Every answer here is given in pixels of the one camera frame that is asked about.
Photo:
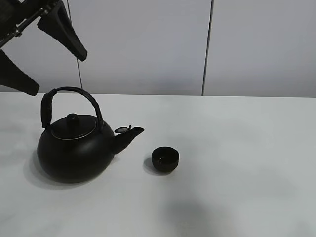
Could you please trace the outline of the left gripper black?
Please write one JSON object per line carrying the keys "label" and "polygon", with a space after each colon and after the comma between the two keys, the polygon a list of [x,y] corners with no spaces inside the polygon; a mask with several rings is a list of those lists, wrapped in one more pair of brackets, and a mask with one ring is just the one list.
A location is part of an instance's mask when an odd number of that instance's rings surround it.
{"label": "left gripper black", "polygon": [[[77,37],[61,0],[1,0],[0,46],[21,36],[23,30],[39,17],[37,27],[40,30],[60,42],[79,60],[87,58],[87,50]],[[31,96],[36,96],[40,87],[3,50],[0,51],[0,84]]]}

